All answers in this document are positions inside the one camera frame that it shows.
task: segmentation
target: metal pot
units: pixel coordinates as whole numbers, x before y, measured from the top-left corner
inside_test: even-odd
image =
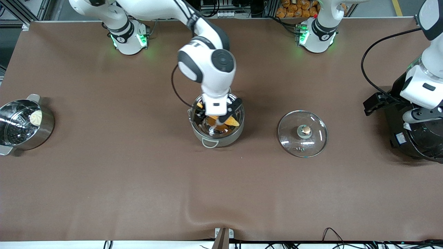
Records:
[[[229,93],[228,104],[231,104],[237,97]],[[235,119],[240,126],[226,126],[226,129],[216,129],[208,124],[210,117],[201,118],[196,114],[197,103],[202,103],[200,95],[193,103],[193,108],[188,110],[189,122],[192,125],[195,136],[202,142],[206,148],[224,147],[232,144],[241,135],[245,126],[245,109],[243,105],[235,112]]]
[[[54,128],[52,112],[39,104],[40,96],[9,102],[0,108],[0,155],[43,144]]]

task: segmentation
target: white food item in pot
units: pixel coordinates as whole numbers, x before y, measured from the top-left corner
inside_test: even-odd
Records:
[[[35,126],[40,126],[40,124],[42,123],[42,116],[42,111],[35,111],[29,117],[29,121]]]

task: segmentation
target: yellow floor line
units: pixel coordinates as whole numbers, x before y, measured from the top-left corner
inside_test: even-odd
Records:
[[[392,0],[392,4],[394,5],[397,16],[403,16],[403,13],[401,13],[400,4],[398,4],[398,0]]]

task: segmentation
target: white label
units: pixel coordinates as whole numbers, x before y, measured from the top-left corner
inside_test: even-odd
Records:
[[[398,141],[399,144],[404,144],[404,143],[407,142],[406,138],[403,135],[403,132],[396,134],[395,137],[397,138],[397,141]]]

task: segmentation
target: table surface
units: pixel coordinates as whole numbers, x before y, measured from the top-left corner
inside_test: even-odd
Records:
[[[366,117],[375,90],[360,71],[377,39],[413,19],[346,19],[322,54],[296,47],[272,20],[216,20],[237,60],[232,91],[245,129],[206,149],[171,71],[191,33],[160,22],[149,49],[124,56],[99,23],[33,23],[22,32],[1,104],[30,93],[56,117],[42,146],[0,158],[0,240],[194,240],[230,227],[241,240],[418,241],[443,236],[443,167],[393,150],[383,112]],[[429,45],[421,32],[386,41],[367,73],[390,86]],[[176,74],[189,102],[199,85]],[[317,114],[329,141],[318,156],[279,145],[280,118]],[[333,234],[326,239],[335,240]]]

